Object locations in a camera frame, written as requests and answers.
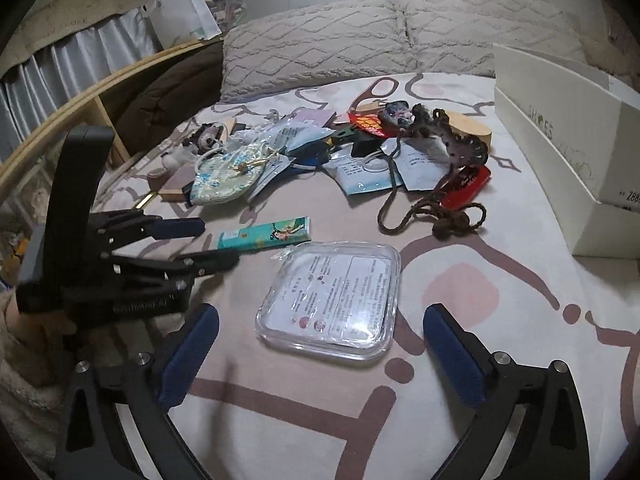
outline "brown cord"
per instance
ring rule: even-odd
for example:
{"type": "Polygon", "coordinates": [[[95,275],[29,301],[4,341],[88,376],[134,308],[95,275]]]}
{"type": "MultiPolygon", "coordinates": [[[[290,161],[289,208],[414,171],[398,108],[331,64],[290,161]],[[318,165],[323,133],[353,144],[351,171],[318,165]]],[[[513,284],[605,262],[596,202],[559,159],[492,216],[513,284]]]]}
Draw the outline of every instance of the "brown cord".
{"type": "Polygon", "coordinates": [[[436,189],[427,191],[424,197],[409,208],[409,211],[402,221],[393,228],[386,227],[384,224],[386,215],[391,208],[393,201],[398,194],[398,183],[396,182],[396,171],[398,167],[394,161],[394,157],[400,152],[400,139],[402,135],[396,137],[396,148],[389,155],[385,155],[386,162],[389,165],[389,173],[391,177],[391,193],[386,197],[385,203],[383,203],[380,211],[378,212],[378,228],[385,235],[397,235],[401,233],[409,223],[409,220],[418,215],[431,216],[435,218],[433,224],[433,235],[438,240],[445,240],[450,234],[456,236],[464,236],[478,229],[486,220],[486,209],[478,202],[472,202],[460,209],[451,210],[440,205],[442,199],[442,193],[436,189]],[[466,209],[476,208],[482,212],[482,216],[478,222],[470,225],[469,216],[465,213],[466,209]]]}

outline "round wooden block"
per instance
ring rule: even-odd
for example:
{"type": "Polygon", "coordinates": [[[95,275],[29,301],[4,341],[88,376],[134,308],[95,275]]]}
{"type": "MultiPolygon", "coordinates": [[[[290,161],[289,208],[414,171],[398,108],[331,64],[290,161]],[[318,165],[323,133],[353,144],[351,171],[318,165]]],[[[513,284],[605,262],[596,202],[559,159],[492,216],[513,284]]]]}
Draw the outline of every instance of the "round wooden block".
{"type": "Polygon", "coordinates": [[[491,147],[491,129],[488,126],[459,112],[453,112],[451,110],[446,110],[446,112],[449,116],[449,125],[454,133],[475,135],[489,148],[491,147]]]}

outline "patterned bedspread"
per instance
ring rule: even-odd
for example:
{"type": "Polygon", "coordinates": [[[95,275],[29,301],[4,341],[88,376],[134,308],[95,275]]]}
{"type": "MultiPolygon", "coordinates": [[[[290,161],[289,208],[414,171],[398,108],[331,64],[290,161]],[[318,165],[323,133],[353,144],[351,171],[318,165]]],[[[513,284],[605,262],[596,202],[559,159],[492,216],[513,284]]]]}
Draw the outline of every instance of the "patterned bedspread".
{"type": "MultiPolygon", "coordinates": [[[[299,107],[340,113],[375,81],[215,105],[179,126],[172,139],[230,116],[259,124],[272,110],[280,115],[299,107]]],[[[322,171],[268,188],[251,206],[236,200],[187,208],[156,198],[146,213],[200,216],[207,232],[195,240],[146,240],[131,246],[130,254],[165,258],[207,249],[223,230],[310,216],[313,240],[381,242],[393,245],[402,257],[394,341],[369,368],[277,352],[257,339],[255,314],[280,266],[272,259],[276,250],[243,255],[232,272],[200,280],[193,301],[217,307],[221,331],[191,395],[171,410],[172,420],[214,478],[430,478],[472,418],[422,342],[424,309],[442,302],[491,352],[506,351],[520,364],[547,367],[554,359],[569,364],[586,421],[591,476],[604,478],[625,459],[623,451],[640,421],[636,261],[569,254],[535,174],[495,115],[493,79],[404,74],[385,78],[376,91],[393,89],[388,100],[455,110],[492,128],[492,179],[478,197],[488,211],[483,227],[477,235],[439,242],[429,223],[415,221],[402,234],[385,236],[377,229],[376,215],[386,192],[347,198],[322,171]]],[[[158,155],[168,142],[116,183],[99,208],[128,208],[144,196],[144,176],[160,166],[158,155]]],[[[396,224],[416,199],[401,192],[388,224],[396,224]]],[[[500,471],[518,422],[515,416],[510,438],[486,478],[500,471]]],[[[132,435],[143,472],[157,478],[139,437],[132,435]]]]}

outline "diamond pattern pillow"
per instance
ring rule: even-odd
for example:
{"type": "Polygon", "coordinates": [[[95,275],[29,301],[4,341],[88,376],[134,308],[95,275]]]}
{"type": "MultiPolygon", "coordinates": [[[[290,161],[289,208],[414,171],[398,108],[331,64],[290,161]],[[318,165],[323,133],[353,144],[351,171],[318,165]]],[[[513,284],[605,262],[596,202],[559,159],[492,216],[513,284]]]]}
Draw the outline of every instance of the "diamond pattern pillow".
{"type": "Polygon", "coordinates": [[[545,0],[398,0],[420,72],[495,76],[492,44],[586,62],[577,34],[545,0]]]}
{"type": "Polygon", "coordinates": [[[392,0],[337,2],[253,20],[229,32],[224,56],[222,102],[415,69],[392,0]]]}

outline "small cardboard box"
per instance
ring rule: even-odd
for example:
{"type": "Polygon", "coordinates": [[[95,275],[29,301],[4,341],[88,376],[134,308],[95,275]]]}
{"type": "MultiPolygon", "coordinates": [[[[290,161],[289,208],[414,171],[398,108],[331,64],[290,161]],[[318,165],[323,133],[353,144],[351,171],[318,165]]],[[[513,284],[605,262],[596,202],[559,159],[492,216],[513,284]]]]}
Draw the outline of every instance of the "small cardboard box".
{"type": "Polygon", "coordinates": [[[591,66],[494,45],[496,86],[596,200],[640,211],[640,94],[591,66]]]}
{"type": "Polygon", "coordinates": [[[639,258],[640,213],[596,200],[548,136],[498,87],[495,111],[536,172],[572,254],[639,258]]]}

